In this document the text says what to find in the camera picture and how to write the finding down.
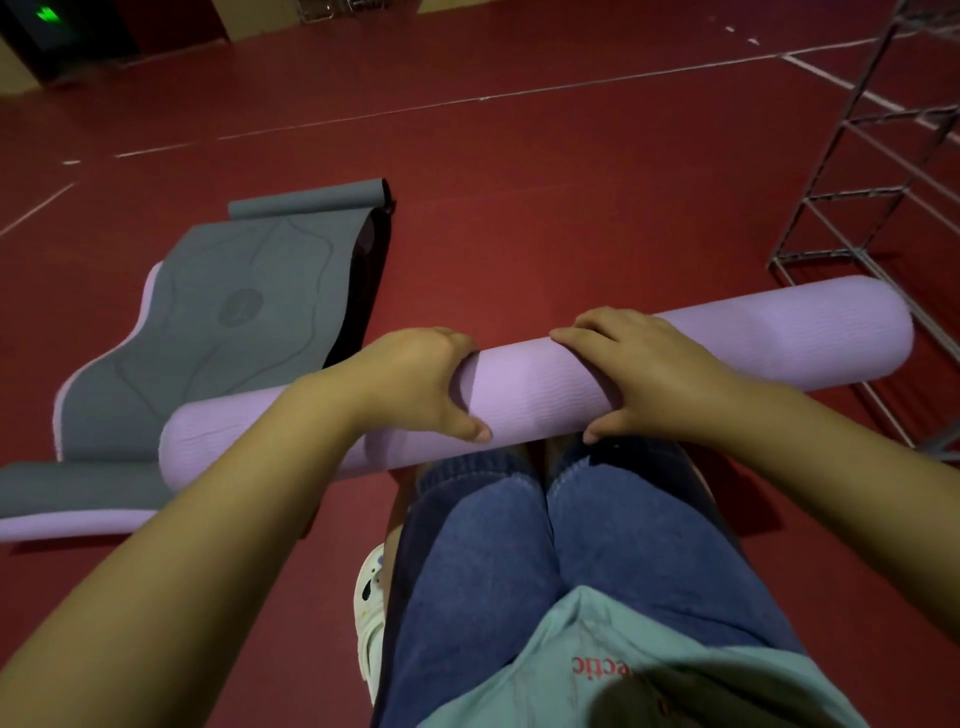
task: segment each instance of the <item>green light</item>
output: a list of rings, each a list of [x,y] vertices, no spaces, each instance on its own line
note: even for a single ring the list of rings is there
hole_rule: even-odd
[[[61,23],[60,16],[54,12],[54,9],[49,5],[44,5],[38,11],[36,11],[36,16],[40,18],[45,23]]]

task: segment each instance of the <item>forearm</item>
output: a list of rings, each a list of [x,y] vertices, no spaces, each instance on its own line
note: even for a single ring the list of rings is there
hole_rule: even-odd
[[[757,471],[960,641],[960,473],[761,384],[711,443]]]
[[[360,434],[324,376],[291,386],[64,600],[0,675],[5,725],[203,723]]]

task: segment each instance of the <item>right hand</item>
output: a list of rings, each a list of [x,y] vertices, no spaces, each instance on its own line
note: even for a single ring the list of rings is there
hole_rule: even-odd
[[[755,385],[656,316],[594,308],[550,338],[580,354],[619,387],[623,407],[594,420],[592,444],[612,435],[650,435],[708,444]]]

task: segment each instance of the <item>lap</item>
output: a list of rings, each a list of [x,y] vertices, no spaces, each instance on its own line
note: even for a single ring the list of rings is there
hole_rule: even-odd
[[[507,665],[586,585],[711,646],[803,651],[675,444],[569,450],[547,496],[504,450],[439,463],[396,555],[373,723],[414,725]]]

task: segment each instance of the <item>light blue t-shirt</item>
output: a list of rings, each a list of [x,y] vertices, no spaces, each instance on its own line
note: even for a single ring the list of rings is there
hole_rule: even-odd
[[[422,725],[865,726],[808,657],[704,647],[589,587],[540,621],[516,659]]]

